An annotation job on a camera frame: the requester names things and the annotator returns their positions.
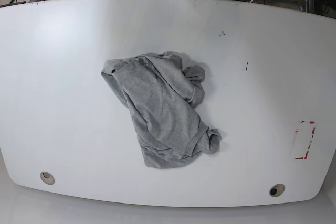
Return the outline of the grey t-shirt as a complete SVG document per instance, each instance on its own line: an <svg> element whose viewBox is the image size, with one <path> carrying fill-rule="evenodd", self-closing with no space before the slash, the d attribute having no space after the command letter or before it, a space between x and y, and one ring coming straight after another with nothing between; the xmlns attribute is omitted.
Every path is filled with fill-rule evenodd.
<svg viewBox="0 0 336 224"><path fill-rule="evenodd" d="M128 108L147 167L179 168L218 151L220 132L195 110L205 95L202 67L183 67L173 52L147 53L108 60L101 75Z"/></svg>

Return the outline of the red tape rectangle marking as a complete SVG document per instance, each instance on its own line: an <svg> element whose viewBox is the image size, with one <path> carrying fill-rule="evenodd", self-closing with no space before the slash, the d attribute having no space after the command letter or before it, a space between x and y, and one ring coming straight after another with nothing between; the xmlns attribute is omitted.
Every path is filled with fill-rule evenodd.
<svg viewBox="0 0 336 224"><path fill-rule="evenodd" d="M299 121L299 124L295 130L294 146L292 152L292 156L295 160L307 159L315 130L315 121Z"/></svg>

